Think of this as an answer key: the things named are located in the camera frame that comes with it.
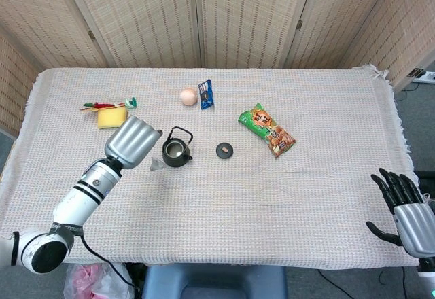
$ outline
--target blue snack packet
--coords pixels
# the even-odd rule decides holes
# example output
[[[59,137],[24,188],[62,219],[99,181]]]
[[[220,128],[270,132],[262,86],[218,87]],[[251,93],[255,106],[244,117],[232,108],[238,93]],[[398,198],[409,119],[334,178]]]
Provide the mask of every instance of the blue snack packet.
[[[213,102],[213,90],[211,89],[211,80],[198,85],[199,98],[201,100],[201,109],[206,109],[214,104]]]

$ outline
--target woven screen panel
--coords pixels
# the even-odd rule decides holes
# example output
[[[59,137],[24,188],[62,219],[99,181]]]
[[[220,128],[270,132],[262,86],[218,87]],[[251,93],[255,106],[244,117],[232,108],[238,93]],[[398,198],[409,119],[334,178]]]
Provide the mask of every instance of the woven screen panel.
[[[307,0],[287,68],[337,68],[376,0]]]
[[[342,67],[372,63],[389,69],[395,86],[435,50],[435,0],[380,0]]]
[[[194,0],[84,0],[119,67],[199,67]]]
[[[0,20],[45,68],[103,67],[64,0],[0,0]]]
[[[27,98],[41,71],[0,34],[0,128],[18,135]]]
[[[205,66],[282,68],[301,1],[201,0]]]

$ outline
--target white tablecloth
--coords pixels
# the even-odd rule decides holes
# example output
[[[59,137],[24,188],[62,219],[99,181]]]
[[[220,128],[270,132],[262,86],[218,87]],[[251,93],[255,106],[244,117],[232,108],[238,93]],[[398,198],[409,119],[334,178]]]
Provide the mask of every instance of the white tablecloth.
[[[414,265],[380,241],[395,232],[370,179],[382,166],[412,178],[388,83],[369,70],[50,69],[39,75],[0,185],[0,234],[48,230],[52,210],[113,130],[86,102],[135,96],[133,114],[164,131],[85,223],[89,245],[117,262],[215,262],[310,268]],[[183,106],[180,91],[211,78],[215,105]],[[237,122],[261,103],[298,142],[278,159]],[[193,161],[150,171],[173,126],[194,134]],[[228,142],[234,155],[216,156]],[[95,262],[79,239],[67,262]]]

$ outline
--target robotic hand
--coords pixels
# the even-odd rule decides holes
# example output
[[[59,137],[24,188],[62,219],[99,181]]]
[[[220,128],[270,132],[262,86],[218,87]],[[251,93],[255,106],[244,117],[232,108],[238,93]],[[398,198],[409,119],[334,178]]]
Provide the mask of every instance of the robotic hand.
[[[133,169],[162,135],[131,116],[109,138],[106,158],[95,161],[53,211],[49,232],[27,230],[0,238],[0,268],[23,265],[34,273],[54,270],[71,251],[74,236],[83,236],[83,224],[121,178],[122,169]]]
[[[417,272],[423,281],[428,298],[435,297],[435,211],[424,203],[415,184],[405,175],[379,169],[385,178],[372,175],[373,181],[393,214],[398,230],[395,234],[380,231],[372,222],[366,225],[378,238],[403,246],[405,251],[419,259]]]

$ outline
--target gray floor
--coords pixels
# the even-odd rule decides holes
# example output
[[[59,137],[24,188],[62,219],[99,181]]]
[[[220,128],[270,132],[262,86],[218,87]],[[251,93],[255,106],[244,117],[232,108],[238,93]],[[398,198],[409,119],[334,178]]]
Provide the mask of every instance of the gray floor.
[[[413,92],[397,95],[399,115],[403,120],[404,135],[411,146],[411,157],[415,169],[433,171],[435,168],[435,85],[420,84]],[[0,168],[10,150],[12,142],[0,134]],[[406,268],[406,288],[409,299],[424,298],[414,268]],[[63,282],[66,266],[48,275],[33,275],[21,267],[0,271],[0,298],[44,298],[63,297]],[[379,273],[383,272],[378,282]],[[326,270],[331,281],[340,285],[357,299],[403,298],[402,269],[375,268],[370,270]],[[323,280],[316,270],[307,268],[288,268],[290,298],[348,298],[339,290]]]

